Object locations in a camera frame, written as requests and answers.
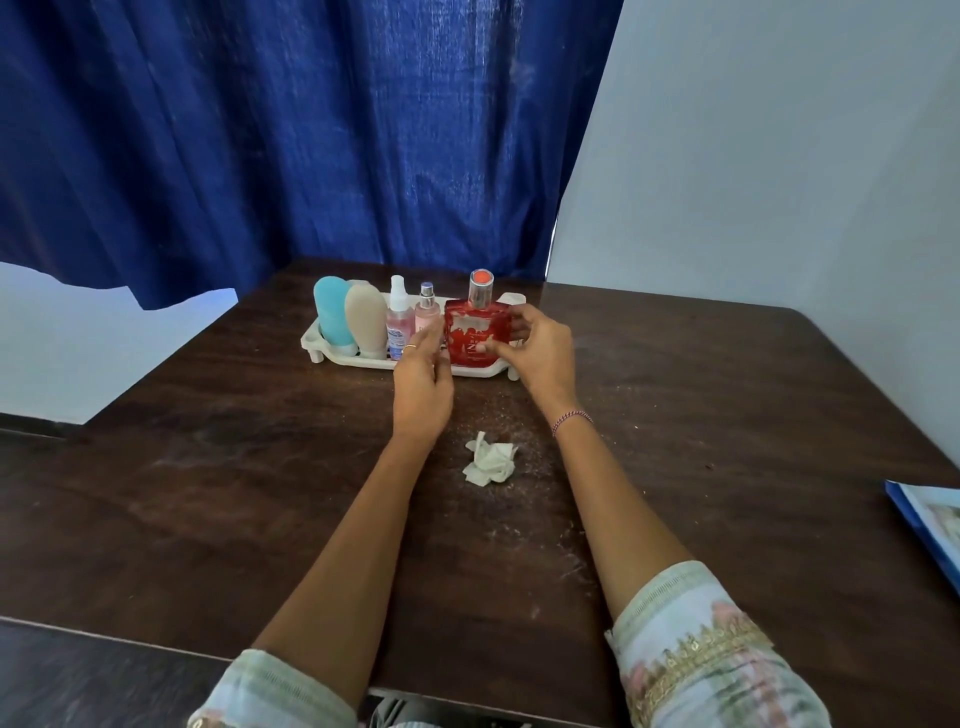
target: small perfume bottle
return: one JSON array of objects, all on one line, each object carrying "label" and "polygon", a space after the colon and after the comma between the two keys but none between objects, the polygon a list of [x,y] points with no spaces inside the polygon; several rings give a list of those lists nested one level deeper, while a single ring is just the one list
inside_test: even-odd
[{"label": "small perfume bottle", "polygon": [[414,317],[417,331],[427,328],[440,318],[440,304],[433,295],[433,283],[420,284],[420,300],[414,306]]},{"label": "small perfume bottle", "polygon": [[451,364],[489,367],[495,363],[495,354],[476,349],[489,339],[510,343],[510,307],[493,300],[493,273],[484,268],[473,271],[468,297],[446,302],[444,322]]},{"label": "small perfume bottle", "polygon": [[387,351],[390,358],[398,361],[403,356],[403,347],[414,335],[414,309],[410,307],[403,276],[390,278],[390,305],[387,307]]}]

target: left hand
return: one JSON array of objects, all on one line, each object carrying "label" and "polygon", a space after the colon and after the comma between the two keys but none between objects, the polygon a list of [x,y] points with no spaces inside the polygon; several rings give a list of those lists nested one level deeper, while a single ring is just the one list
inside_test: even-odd
[{"label": "left hand", "polygon": [[450,355],[440,350],[444,323],[418,331],[394,369],[394,437],[433,447],[453,412]]}]

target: red perfume bottle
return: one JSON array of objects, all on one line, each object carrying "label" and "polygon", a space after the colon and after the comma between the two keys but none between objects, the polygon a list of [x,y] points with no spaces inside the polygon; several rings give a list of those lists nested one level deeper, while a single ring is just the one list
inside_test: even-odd
[{"label": "red perfume bottle", "polygon": [[495,339],[510,343],[510,307],[493,300],[493,273],[478,268],[470,274],[470,292],[465,299],[444,306],[446,348],[450,363],[461,367],[489,367],[496,355],[478,352],[477,344]]}]

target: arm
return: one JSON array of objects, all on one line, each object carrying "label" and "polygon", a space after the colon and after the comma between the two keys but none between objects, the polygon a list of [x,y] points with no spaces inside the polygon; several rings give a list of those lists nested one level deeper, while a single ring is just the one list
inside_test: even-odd
[{"label": "arm", "polygon": [[[439,326],[419,332],[415,348],[397,363],[393,438],[310,571],[192,721],[212,717],[238,728],[355,724],[352,713],[367,690],[387,615],[410,496],[453,409],[442,335]],[[264,692],[282,699],[261,705],[256,694]]]},{"label": "arm", "polygon": [[253,643],[354,709],[367,691],[407,504],[432,445],[394,436],[313,567]]},{"label": "arm", "polygon": [[[515,308],[517,348],[507,359],[552,425],[579,409],[569,327],[533,306]],[[557,428],[604,598],[607,633],[634,724],[639,726],[829,725],[816,694],[631,485],[593,425]]]}]

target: white wall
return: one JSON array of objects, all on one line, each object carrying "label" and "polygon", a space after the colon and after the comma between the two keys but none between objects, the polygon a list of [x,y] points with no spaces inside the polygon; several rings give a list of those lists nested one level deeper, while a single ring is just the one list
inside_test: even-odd
[{"label": "white wall", "polygon": [[960,464],[960,53],[798,308]]},{"label": "white wall", "polygon": [[796,305],[958,27],[956,0],[626,0],[548,279]]},{"label": "white wall", "polygon": [[82,424],[236,303],[232,290],[144,311],[0,263],[0,412]]}]

